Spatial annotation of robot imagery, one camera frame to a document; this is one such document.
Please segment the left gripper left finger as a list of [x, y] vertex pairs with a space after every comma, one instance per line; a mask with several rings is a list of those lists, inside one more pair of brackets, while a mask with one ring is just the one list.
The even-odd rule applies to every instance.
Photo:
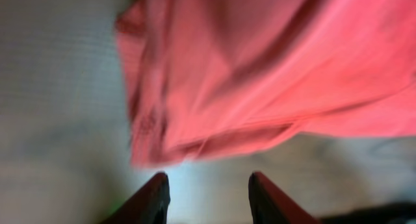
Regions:
[[169, 204], [168, 175], [158, 172], [100, 224], [166, 224]]

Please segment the red soccer t-shirt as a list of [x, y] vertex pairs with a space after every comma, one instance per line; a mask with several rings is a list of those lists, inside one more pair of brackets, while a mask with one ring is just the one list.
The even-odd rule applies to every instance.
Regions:
[[415, 0], [136, 0], [115, 28], [136, 166], [415, 134]]

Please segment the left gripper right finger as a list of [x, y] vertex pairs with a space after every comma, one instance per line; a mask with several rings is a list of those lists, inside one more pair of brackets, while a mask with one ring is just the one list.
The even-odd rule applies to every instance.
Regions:
[[253, 224], [320, 224], [260, 171], [250, 175], [248, 196]]

